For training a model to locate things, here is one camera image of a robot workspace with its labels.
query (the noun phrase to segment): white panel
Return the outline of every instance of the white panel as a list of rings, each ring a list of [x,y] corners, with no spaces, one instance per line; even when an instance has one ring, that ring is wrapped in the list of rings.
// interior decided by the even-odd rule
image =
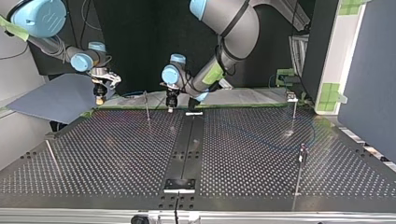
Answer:
[[[38,146],[50,132],[45,119],[12,112],[2,114],[5,116],[0,119],[0,170]]]
[[[0,58],[17,55],[26,48],[26,43],[17,37],[9,37],[0,29]],[[19,57],[0,60],[0,101],[43,85],[44,78],[38,74],[32,53],[27,50]]]

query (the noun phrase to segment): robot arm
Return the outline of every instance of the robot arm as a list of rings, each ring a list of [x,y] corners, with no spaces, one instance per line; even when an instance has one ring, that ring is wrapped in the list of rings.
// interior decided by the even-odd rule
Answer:
[[[190,108],[200,104],[215,82],[234,72],[235,65],[246,59],[259,38],[259,18],[249,0],[191,0],[190,10],[219,34],[220,42],[215,56],[195,77],[186,72],[184,56],[171,56],[170,64],[163,69],[170,110],[177,106],[179,92],[191,96]]]
[[[7,0],[0,3],[0,16],[7,18],[29,34],[28,41],[51,57],[71,63],[79,72],[87,72],[95,87],[96,103],[101,105],[107,93],[109,81],[114,89],[121,79],[106,68],[111,60],[106,47],[91,42],[87,50],[65,44],[57,34],[64,27],[66,9],[62,0]]]

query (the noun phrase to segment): black backdrop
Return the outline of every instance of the black backdrop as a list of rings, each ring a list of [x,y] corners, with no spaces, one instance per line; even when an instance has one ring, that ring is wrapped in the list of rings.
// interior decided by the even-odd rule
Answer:
[[[189,10],[190,0],[94,0],[112,69],[123,81],[118,93],[159,91],[172,53],[187,57],[193,75],[214,54],[216,34]],[[300,0],[312,18],[315,0]],[[274,8],[256,7],[261,20],[257,47],[230,78],[235,87],[261,87],[278,68],[290,68],[291,25]]]

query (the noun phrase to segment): blue cable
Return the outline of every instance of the blue cable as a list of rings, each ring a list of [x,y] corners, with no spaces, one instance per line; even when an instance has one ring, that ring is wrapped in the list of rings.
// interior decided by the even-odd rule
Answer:
[[[133,92],[130,92],[130,93],[123,94],[121,97],[132,96],[132,95],[141,95],[143,93],[144,93],[143,91],[133,91]]]
[[[203,119],[205,121],[209,121],[209,119],[205,119],[205,118],[202,118],[202,117],[198,117],[198,118]],[[244,129],[240,128],[240,127],[236,127],[236,126],[232,125],[231,123],[227,122],[224,119],[219,119],[219,120],[221,121],[220,124],[225,125],[225,126],[229,126],[231,128],[234,128],[234,129],[236,129],[237,131],[239,131],[241,133],[245,133],[248,136],[250,136],[251,138],[253,138],[254,140],[259,141],[259,142],[265,144],[268,147],[273,147],[273,148],[276,148],[276,149],[284,149],[284,150],[300,150],[301,146],[296,146],[296,147],[278,147],[276,145],[273,145],[273,144],[269,143],[268,141],[265,141],[265,139],[262,139],[261,136],[258,136],[255,133],[251,133],[251,132],[249,132],[247,130],[244,130]],[[290,120],[309,120],[309,119],[290,119]],[[305,144],[308,147],[312,147],[313,144],[316,141],[316,138],[317,138],[317,133],[316,133],[316,129],[315,129],[313,120],[310,122],[310,128],[312,129],[314,136],[308,143]]]

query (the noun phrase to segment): metal rod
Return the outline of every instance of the metal rod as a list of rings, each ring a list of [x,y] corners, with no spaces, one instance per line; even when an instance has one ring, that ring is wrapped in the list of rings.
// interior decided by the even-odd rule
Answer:
[[[149,121],[149,100],[148,100],[148,92],[145,91],[145,104],[146,104],[146,112],[148,114],[148,121]]]
[[[296,119],[297,103],[297,101],[294,103],[293,119]]]

